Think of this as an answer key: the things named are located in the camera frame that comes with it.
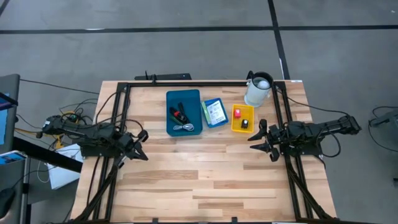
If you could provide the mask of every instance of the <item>gray carpet floor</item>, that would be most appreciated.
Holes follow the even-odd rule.
[[[280,26],[398,24],[398,2],[394,0],[274,2]],[[0,30],[271,25],[268,3],[262,0],[10,0],[0,16]],[[346,111],[363,128],[357,136],[339,137],[342,153],[326,159],[338,216],[396,223],[398,188],[392,178],[398,177],[398,153],[375,145],[367,125],[373,108],[398,106],[398,30],[280,33],[290,77],[303,80],[309,103]],[[0,75],[18,73],[28,80],[99,91],[103,80],[132,80],[146,70],[151,74],[188,72],[196,80],[242,79],[249,70],[268,72],[275,79],[283,77],[272,30],[0,34]],[[40,126],[46,117],[58,113],[58,107],[92,97],[22,82],[18,113]],[[315,122],[338,117],[311,112]],[[92,115],[94,106],[86,105],[85,113]],[[17,127],[29,128],[24,123]],[[392,126],[372,131],[379,142],[398,149],[397,130]],[[329,154],[336,150],[332,139],[322,146]],[[31,169],[37,165],[32,161]],[[30,179],[32,223],[62,221],[72,205],[77,182],[50,190],[36,174]]]

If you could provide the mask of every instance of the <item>cable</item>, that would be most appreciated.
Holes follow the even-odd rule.
[[[178,131],[178,130],[187,130],[187,131],[193,131],[195,129],[195,127],[193,127],[193,124],[189,123],[189,124],[184,124],[184,125],[176,125],[173,127],[174,131]]]
[[[95,161],[95,165],[94,165],[94,169],[93,169],[93,175],[91,176],[91,181],[90,181],[90,187],[88,189],[88,195],[87,195],[87,203],[86,206],[88,206],[89,202],[90,202],[90,194],[91,194],[91,188],[93,187],[93,182],[94,182],[94,176],[95,176],[95,172],[97,170],[97,166],[98,166],[98,162],[100,161],[100,157],[97,157],[97,161]]]
[[[390,151],[392,151],[392,152],[398,152],[398,151],[393,150],[393,149],[390,149],[390,148],[388,148],[388,147],[386,147],[386,146],[382,146],[381,144],[379,144],[379,143],[375,140],[375,138],[373,137],[372,132],[371,132],[371,121],[373,121],[373,120],[375,120],[375,118],[369,121],[369,124],[368,124],[368,131],[369,131],[369,135],[371,136],[371,138],[372,138],[372,140],[374,141],[374,143],[376,143],[378,146],[380,146],[380,147],[382,147],[382,148],[384,148],[384,149],[390,150]]]
[[[30,127],[35,128],[35,129],[41,129],[39,127],[33,126],[31,125],[29,122],[27,122],[21,115],[17,114],[18,117],[20,117],[20,119],[22,119],[23,121],[25,121],[25,123],[27,123]]]
[[[52,170],[54,168],[56,168],[56,167],[53,167],[53,168],[47,169],[47,170],[33,170],[33,171],[30,171],[27,174],[23,175],[11,188],[14,188],[24,177],[26,177],[27,175],[29,175],[31,173],[34,173],[34,172],[47,172],[47,171]]]
[[[92,103],[92,102],[87,102],[87,101],[90,101],[90,100],[96,100],[97,103],[98,103],[98,99],[96,99],[96,98],[90,98],[90,99],[87,99],[87,100],[83,100],[80,104],[77,105],[77,107],[75,108],[75,111],[77,110],[77,108],[79,108],[79,106],[81,106],[83,104]]]
[[[142,124],[140,124],[140,122],[136,121],[135,119],[124,119],[124,120],[120,120],[118,122],[121,122],[121,121],[132,121],[132,122],[134,122],[134,123],[139,125],[139,127],[141,128],[141,131],[144,130],[144,128],[142,127]]]
[[[25,134],[22,134],[22,133],[20,133],[20,132],[17,131],[17,130],[14,130],[14,131],[15,131],[16,133],[22,135],[22,136],[25,136],[25,137],[31,139],[31,140],[39,141],[39,142],[41,142],[41,143],[43,143],[43,144],[46,144],[46,145],[48,145],[48,146],[50,145],[49,143],[44,142],[44,141],[42,141],[42,140],[40,140],[40,139],[35,139],[35,138],[29,137],[29,136],[27,136],[27,135],[25,135]]]
[[[75,200],[73,200],[73,203],[72,203],[72,206],[69,209],[69,212],[67,213],[66,217],[63,219],[63,221],[62,221],[63,223],[65,223],[67,221],[69,213],[72,211],[74,204],[75,204]]]
[[[66,106],[60,107],[59,109],[64,109],[64,108],[67,108],[69,106],[75,106],[75,105],[78,105],[77,107],[79,107],[81,105],[86,105],[86,104],[94,104],[94,105],[96,105],[97,103],[94,103],[94,102],[74,103],[74,104],[70,104],[70,105],[66,105]]]
[[[82,116],[81,118],[83,118],[83,119],[84,119],[84,118],[88,118],[88,119],[90,119],[91,122],[93,122],[93,118],[91,118],[90,116],[84,115],[84,116]]]
[[[63,88],[63,89],[66,89],[66,90],[80,91],[80,92],[83,92],[83,93],[91,93],[91,94],[99,95],[99,93],[95,93],[95,92],[92,92],[92,91],[78,90],[78,89],[75,89],[75,88],[69,88],[69,87],[64,87],[64,86],[58,86],[58,85],[53,85],[53,84],[49,84],[49,83],[44,83],[44,82],[26,80],[26,79],[22,79],[22,78],[20,79],[20,81],[30,82],[30,83],[37,83],[37,84],[48,85],[48,86],[53,86],[53,87],[57,87],[57,88]]]
[[[37,178],[38,178],[38,180],[41,182],[41,183],[43,183],[43,184],[45,184],[45,183],[48,183],[49,181],[50,181],[50,176],[49,176],[49,178],[46,180],[46,181],[44,181],[44,180],[42,180],[41,178],[40,178],[40,176],[39,176],[39,168],[40,168],[40,163],[41,163],[42,161],[39,161],[39,163],[38,163],[38,165],[37,165],[37,172],[36,172],[36,174],[37,174]]]
[[[378,110],[378,109],[380,109],[380,108],[390,108],[390,109],[393,109],[393,108],[398,108],[398,106],[378,106],[377,108],[374,108],[374,109],[372,110],[372,114],[373,114],[375,117],[377,117],[377,118],[378,118],[378,116],[375,114],[375,111]]]
[[[331,133],[329,130],[328,130],[328,133],[331,134],[331,135],[334,137],[334,139],[336,140],[337,146],[338,146],[338,151],[337,151],[336,154],[334,154],[334,155],[332,155],[332,156],[326,155],[325,153],[323,153],[323,155],[324,155],[325,157],[334,158],[334,157],[340,155],[340,153],[341,153],[341,144],[340,144],[340,141],[338,140],[338,138],[335,136],[335,134]],[[320,134],[318,134],[317,141],[316,141],[317,147],[319,146],[319,143],[318,143],[319,135],[320,135]]]
[[[36,135],[37,133],[41,133],[41,131],[28,131],[25,129],[21,129],[21,128],[15,128],[15,130],[20,131],[22,133],[26,133],[26,134],[32,134],[32,135]]]
[[[322,108],[318,108],[318,107],[316,107],[316,106],[306,105],[305,103],[299,103],[299,102],[297,102],[297,101],[291,99],[291,98],[288,97],[288,96],[286,96],[286,97],[287,97],[289,100],[293,101],[294,103],[298,103],[298,104],[300,104],[300,105],[307,106],[307,107],[309,107],[309,108],[314,108],[314,109],[317,109],[317,110],[327,111],[327,112],[333,112],[333,113],[342,113],[342,114],[345,114],[345,115],[347,115],[347,116],[350,116],[348,113],[345,113],[344,111],[322,109]]]
[[[110,96],[108,96],[108,99],[106,99],[105,103],[102,105],[102,107],[99,109],[97,115],[95,116],[95,123],[97,123],[98,116],[100,115],[101,111],[104,109],[104,107],[107,104],[107,102],[111,99],[112,96],[114,96],[115,94],[119,93],[120,91],[122,91],[122,90],[116,91],[116,92],[112,93]]]
[[[49,148],[48,148],[48,150],[50,150],[51,151],[51,147],[55,150],[55,148],[54,148],[54,144],[55,143],[57,143],[57,141],[58,141],[58,139],[56,139],[56,140],[54,140],[51,144],[50,144],[50,146],[49,146]]]

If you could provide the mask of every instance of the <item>wooden tabletop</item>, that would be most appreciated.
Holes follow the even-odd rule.
[[[97,111],[116,91],[117,83],[103,82]],[[286,85],[289,97],[307,103],[303,83],[286,81]],[[188,89],[200,90],[201,100],[220,97],[229,117],[233,104],[244,105],[245,86],[132,88],[127,118],[138,120],[148,131],[149,139],[142,146],[149,161],[126,161],[119,171],[111,221],[151,222],[159,218],[160,222],[230,222],[231,217],[238,217],[240,222],[295,220],[284,158],[271,162],[265,152],[249,148],[262,141],[247,142],[258,132],[260,119],[266,119],[268,125],[277,123],[272,96],[255,109],[252,134],[232,132],[230,122],[211,129],[203,123],[199,136],[171,138],[165,130],[166,92]],[[282,97],[279,99],[284,113]],[[113,102],[114,98],[110,99],[98,121],[111,117]],[[294,120],[312,120],[308,107],[293,102],[290,107]],[[134,123],[127,123],[127,127],[133,134],[139,130]],[[72,218],[86,207],[95,160],[84,161]],[[335,216],[323,164],[313,156],[302,156],[302,160],[309,191],[327,213]],[[100,169],[98,166],[93,192]],[[302,194],[297,192],[305,217]],[[104,211],[102,203],[100,218]]]

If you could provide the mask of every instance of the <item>yellow plastic bin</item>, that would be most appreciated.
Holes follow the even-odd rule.
[[[241,110],[241,117],[235,118],[234,111]],[[246,119],[249,121],[248,128],[242,128],[242,121]],[[232,131],[237,133],[253,133],[254,132],[254,107],[248,105],[232,105]]]

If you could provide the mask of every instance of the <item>black cable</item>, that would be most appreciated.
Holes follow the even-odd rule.
[[[398,108],[398,106],[378,106],[377,108],[374,108],[374,109],[372,110],[372,114],[373,114],[375,117],[377,117],[377,118],[378,118],[378,116],[376,115],[375,111],[378,110],[378,109],[380,109],[380,108],[390,108],[390,109],[393,109],[393,108]]]
[[[75,204],[75,201],[73,200],[73,203],[72,203],[72,206],[70,207],[70,209],[69,209],[69,212],[67,213],[67,215],[66,215],[66,217],[63,219],[63,223],[65,223],[66,221],[67,221],[67,219],[68,219],[68,216],[69,216],[69,213],[72,211],[72,209],[73,209],[73,205]]]
[[[115,94],[119,93],[122,90],[116,91],[114,93],[112,93],[110,96],[108,96],[108,99],[106,99],[105,103],[102,105],[102,107],[99,109],[97,115],[95,116],[95,124],[98,121],[98,116],[100,115],[101,111],[104,109],[105,105],[107,104],[107,102],[111,99],[112,96],[114,96]]]
[[[51,147],[55,150],[54,145],[55,145],[55,143],[57,143],[57,141],[58,141],[58,139],[55,139],[55,140],[50,144],[48,150],[51,151],[51,149],[50,149]]]
[[[93,187],[93,182],[94,182],[94,176],[95,176],[95,172],[97,170],[97,166],[98,166],[98,162],[100,161],[100,157],[97,157],[97,161],[95,161],[95,165],[94,165],[94,169],[93,169],[93,175],[91,176],[91,181],[90,181],[90,187],[88,189],[88,195],[87,195],[87,203],[86,206],[88,206],[89,202],[90,202],[90,194],[91,194],[91,188]]]
[[[26,177],[27,175],[29,175],[29,174],[31,174],[31,173],[34,173],[34,172],[47,172],[47,171],[52,170],[52,169],[54,169],[54,168],[56,168],[56,167],[53,167],[53,168],[47,169],[47,170],[34,170],[34,171],[30,171],[30,172],[28,172],[27,174],[23,175],[11,188],[14,188],[24,177]]]
[[[83,118],[83,119],[84,119],[84,118],[88,118],[88,119],[90,119],[91,122],[93,122],[93,118],[91,118],[90,116],[84,115],[84,116],[82,116],[81,118]]]
[[[88,102],[88,101],[90,101],[90,100],[96,100],[96,101],[98,102],[98,99],[96,99],[96,98],[90,98],[90,99],[87,99],[87,100],[83,100],[81,103],[79,103],[79,104],[76,106],[75,111],[77,110],[77,108],[79,108],[79,107],[80,107],[81,105],[83,105],[83,104],[92,103],[92,102]]]
[[[134,122],[134,123],[136,123],[136,124],[138,124],[140,126],[141,131],[144,130],[144,128],[142,127],[142,124],[140,124],[140,122],[136,121],[135,119],[125,119],[125,121],[132,121],[132,122]]]
[[[325,153],[323,153],[323,155],[325,157],[334,158],[334,157],[340,155],[340,153],[341,153],[341,144],[340,144],[340,141],[338,140],[338,138],[335,136],[335,134],[331,133],[329,130],[328,130],[328,133],[331,134],[334,137],[334,139],[336,140],[337,146],[338,146],[338,151],[337,151],[336,154],[334,154],[332,156],[326,155]]]
[[[92,91],[78,90],[78,89],[75,89],[75,88],[69,88],[69,87],[64,87],[64,86],[58,86],[58,85],[53,85],[53,84],[49,84],[49,83],[44,83],[44,82],[26,80],[26,79],[22,79],[22,78],[20,79],[20,81],[30,82],[30,83],[37,83],[37,84],[48,85],[48,86],[53,86],[53,87],[57,87],[57,88],[63,88],[63,89],[66,89],[66,90],[80,91],[80,92],[83,92],[83,93],[91,93],[91,94],[99,95],[99,93],[95,93],[95,92],[92,92]]]
[[[345,114],[345,115],[347,115],[347,116],[350,116],[348,113],[345,113],[344,111],[322,109],[322,108],[318,108],[318,107],[316,107],[316,106],[306,105],[305,103],[299,103],[299,102],[297,102],[297,101],[291,99],[291,98],[288,97],[288,96],[286,96],[286,97],[287,97],[289,100],[293,101],[294,103],[298,103],[298,104],[300,104],[300,105],[307,106],[307,107],[309,107],[309,108],[314,108],[314,109],[321,110],[321,111],[326,111],[326,112],[342,113],[342,114]]]
[[[30,127],[35,128],[35,129],[42,129],[36,126],[31,125],[29,122],[27,122],[21,115],[17,114],[17,116],[22,119],[23,121],[25,121],[25,123],[27,123]]]
[[[325,161],[323,161],[323,159],[321,159],[321,158],[319,158],[318,156],[316,156],[316,155],[313,155],[315,158],[317,158],[322,164],[323,164],[323,167],[326,169],[326,164],[325,164]]]
[[[368,124],[368,131],[369,131],[369,135],[371,136],[371,138],[372,138],[372,140],[374,141],[374,143],[376,143],[378,146],[380,146],[380,147],[382,147],[382,148],[384,148],[384,149],[390,150],[390,151],[392,151],[392,152],[398,152],[398,151],[393,150],[393,149],[390,149],[390,148],[388,148],[388,147],[386,147],[386,146],[382,146],[381,144],[379,144],[379,143],[375,140],[375,138],[373,137],[372,132],[371,132],[371,121],[373,121],[373,120],[375,120],[375,118],[369,121],[369,124]]]
[[[45,142],[45,141],[42,141],[42,140],[40,140],[40,139],[36,139],[36,138],[29,137],[29,136],[27,136],[27,135],[25,135],[25,134],[20,133],[20,132],[17,131],[16,129],[15,129],[14,131],[15,131],[16,133],[22,135],[22,136],[25,136],[26,138],[29,138],[29,139],[35,140],[35,141],[39,141],[39,142],[41,142],[41,143],[43,143],[43,144],[46,144],[46,145],[50,146],[50,144],[47,143],[47,142]]]
[[[77,108],[77,109],[75,109],[75,113],[76,113],[76,114],[82,115],[83,112],[84,112],[84,109],[83,109],[83,108]]]
[[[75,106],[75,105],[78,105],[78,106],[77,106],[77,108],[78,108],[79,106],[81,106],[81,105],[86,105],[86,104],[94,104],[94,105],[96,105],[97,103],[94,103],[94,102],[73,103],[73,104],[70,104],[70,105],[66,105],[66,106],[60,107],[59,109],[65,109],[65,108],[67,108],[67,107],[69,107],[69,106]]]

